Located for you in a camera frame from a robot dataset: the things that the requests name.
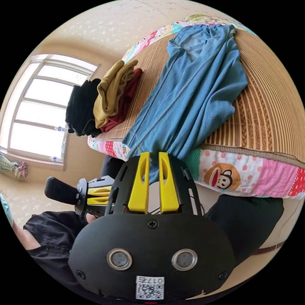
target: window sill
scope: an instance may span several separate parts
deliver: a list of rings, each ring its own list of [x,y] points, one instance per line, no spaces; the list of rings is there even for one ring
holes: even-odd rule
[[[32,158],[21,157],[21,156],[15,155],[15,154],[11,154],[11,153],[9,153],[7,151],[4,151],[2,149],[0,149],[0,151],[11,162],[17,162],[17,163],[25,162],[27,165],[30,165],[30,166],[56,169],[56,170],[60,170],[60,171],[64,170],[64,164],[63,163],[55,163],[55,162],[49,162],[49,161],[43,161],[43,160],[36,160],[36,159],[32,159]]]

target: black shirt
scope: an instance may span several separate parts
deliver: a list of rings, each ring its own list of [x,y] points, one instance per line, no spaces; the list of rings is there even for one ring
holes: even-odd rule
[[[85,290],[73,275],[68,259],[74,240],[88,222],[85,213],[43,212],[32,215],[24,225],[40,244],[40,247],[28,250],[28,253],[42,269],[63,286],[78,295],[96,303],[103,297]]]

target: mustard yellow clothing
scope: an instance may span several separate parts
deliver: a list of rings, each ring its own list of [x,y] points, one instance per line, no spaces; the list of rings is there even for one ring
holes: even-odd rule
[[[126,83],[134,77],[133,69],[137,64],[136,59],[126,64],[123,60],[118,61],[98,84],[98,97],[93,107],[96,128],[104,126],[108,122],[108,117],[118,113],[119,99]]]

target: dark red clothing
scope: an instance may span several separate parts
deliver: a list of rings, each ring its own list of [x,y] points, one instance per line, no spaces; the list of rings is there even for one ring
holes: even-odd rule
[[[109,121],[103,127],[101,127],[102,132],[107,132],[114,126],[123,122],[127,116],[128,110],[130,108],[133,97],[136,93],[138,83],[142,75],[142,69],[134,69],[134,77],[132,80],[127,82],[125,90],[121,98],[119,99],[118,113],[113,117],[108,117]]]

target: yellow bracket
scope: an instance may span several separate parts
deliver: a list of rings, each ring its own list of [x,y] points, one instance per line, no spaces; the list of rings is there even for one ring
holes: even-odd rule
[[[160,213],[175,212],[179,208],[175,182],[166,152],[159,153]]]
[[[87,199],[87,205],[106,205],[110,195],[110,186],[92,187],[88,189],[88,195],[95,196]]]
[[[95,197],[95,198],[88,198],[87,205],[107,205],[109,197]]]
[[[141,153],[131,195],[128,202],[128,208],[131,212],[139,212],[145,214],[148,213],[149,161],[149,152]]]
[[[109,194],[111,191],[112,185],[103,186],[103,187],[92,187],[88,189],[87,194],[91,196],[102,197],[104,194]]]

